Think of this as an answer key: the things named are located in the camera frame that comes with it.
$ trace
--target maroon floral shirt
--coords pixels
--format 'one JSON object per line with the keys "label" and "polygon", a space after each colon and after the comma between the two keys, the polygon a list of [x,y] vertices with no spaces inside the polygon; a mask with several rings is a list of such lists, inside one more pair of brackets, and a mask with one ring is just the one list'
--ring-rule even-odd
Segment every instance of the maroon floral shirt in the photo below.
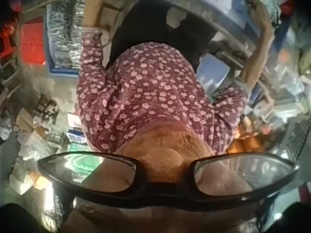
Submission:
{"label": "maroon floral shirt", "polygon": [[166,119],[183,122],[215,154],[227,149],[248,99],[242,85],[212,103],[183,55],[154,42],[131,47],[106,70],[100,37],[83,32],[77,87],[77,113],[94,150],[114,152],[146,124]]}

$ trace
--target forearm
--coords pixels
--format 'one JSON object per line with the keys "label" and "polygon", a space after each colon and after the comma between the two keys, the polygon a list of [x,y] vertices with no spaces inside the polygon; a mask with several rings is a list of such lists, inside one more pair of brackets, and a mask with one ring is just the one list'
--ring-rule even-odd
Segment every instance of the forearm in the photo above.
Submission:
{"label": "forearm", "polygon": [[257,44],[254,53],[247,60],[241,72],[241,78],[245,81],[249,90],[252,90],[255,87],[264,69],[273,39],[274,37],[270,32],[261,33],[259,43]]}
{"label": "forearm", "polygon": [[86,0],[86,6],[84,9],[84,20],[82,26],[84,28],[100,27],[100,19],[103,7],[103,0]]}

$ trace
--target blue container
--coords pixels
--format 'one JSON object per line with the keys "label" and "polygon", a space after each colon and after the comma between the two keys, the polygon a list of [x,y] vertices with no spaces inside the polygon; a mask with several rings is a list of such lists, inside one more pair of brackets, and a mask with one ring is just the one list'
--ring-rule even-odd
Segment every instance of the blue container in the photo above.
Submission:
{"label": "blue container", "polygon": [[53,76],[67,76],[67,77],[78,77],[78,71],[68,68],[55,68],[54,61],[51,56],[49,38],[48,38],[48,25],[47,25],[47,12],[45,11],[43,16],[43,44],[44,53],[46,59],[46,65],[48,66],[49,73]]}

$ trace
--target person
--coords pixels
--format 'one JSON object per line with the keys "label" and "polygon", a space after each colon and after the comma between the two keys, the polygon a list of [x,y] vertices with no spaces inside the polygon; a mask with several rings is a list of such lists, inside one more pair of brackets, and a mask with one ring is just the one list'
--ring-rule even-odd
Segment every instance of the person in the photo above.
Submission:
{"label": "person", "polygon": [[[117,28],[110,62],[102,66],[99,19],[103,0],[87,0],[82,32],[82,54],[77,86],[77,114],[90,147],[97,152],[122,155],[139,161],[150,182],[176,183],[198,159],[225,153],[237,128],[251,90],[264,68],[274,34],[265,6],[254,1],[261,29],[257,47],[241,75],[221,90],[214,102],[195,77],[200,58],[215,35],[213,27],[191,13],[179,27],[166,23],[166,1],[139,0]],[[110,172],[122,174],[115,166]],[[201,174],[208,177],[210,192],[226,195],[251,190],[234,176],[217,180],[221,167]],[[97,175],[96,185],[103,184]],[[116,188],[115,180],[109,182]],[[100,208],[113,232],[256,232],[254,220],[207,220],[218,215],[194,214],[166,207],[139,210]],[[97,232],[89,218],[72,212],[62,232]]]}

